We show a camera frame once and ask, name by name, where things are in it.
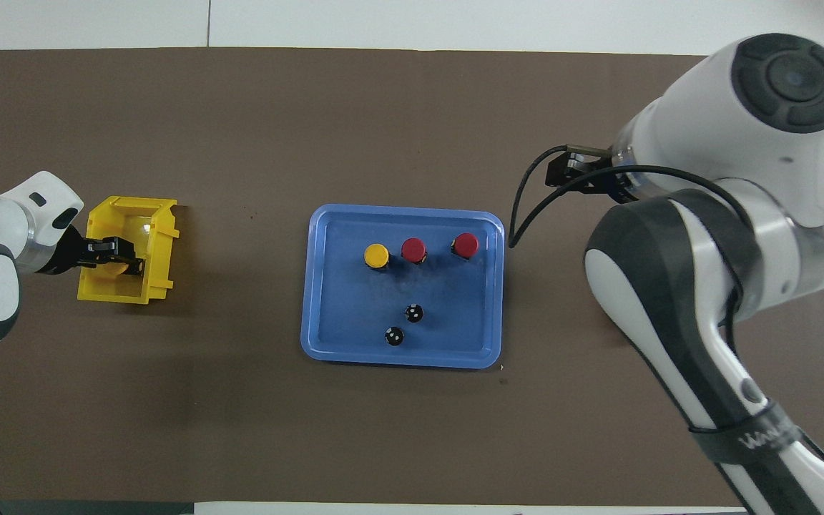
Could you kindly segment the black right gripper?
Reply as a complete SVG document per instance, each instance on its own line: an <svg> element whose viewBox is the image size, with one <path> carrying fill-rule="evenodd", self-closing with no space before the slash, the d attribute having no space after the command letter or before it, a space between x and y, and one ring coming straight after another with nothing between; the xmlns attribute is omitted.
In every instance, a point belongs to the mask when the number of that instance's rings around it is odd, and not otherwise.
<svg viewBox="0 0 824 515"><path fill-rule="evenodd" d="M627 179L622 174L609 173L596 178L582 178L592 172L612 167L612 151L595 147L564 144L555 159L547 163L545 185L563 190L564 195L607 195L617 203L632 202Z"/></svg>

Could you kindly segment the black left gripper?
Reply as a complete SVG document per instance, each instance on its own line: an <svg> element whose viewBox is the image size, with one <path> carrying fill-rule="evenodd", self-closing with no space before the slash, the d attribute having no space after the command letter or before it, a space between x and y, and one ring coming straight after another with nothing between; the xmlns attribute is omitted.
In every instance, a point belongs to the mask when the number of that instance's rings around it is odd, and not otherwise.
<svg viewBox="0 0 824 515"><path fill-rule="evenodd" d="M139 277L144 273L144 260L135 257L134 244L123 237L85 238L75 225L69 225L39 274L54 276L71 268L99 268L110 276Z"/></svg>

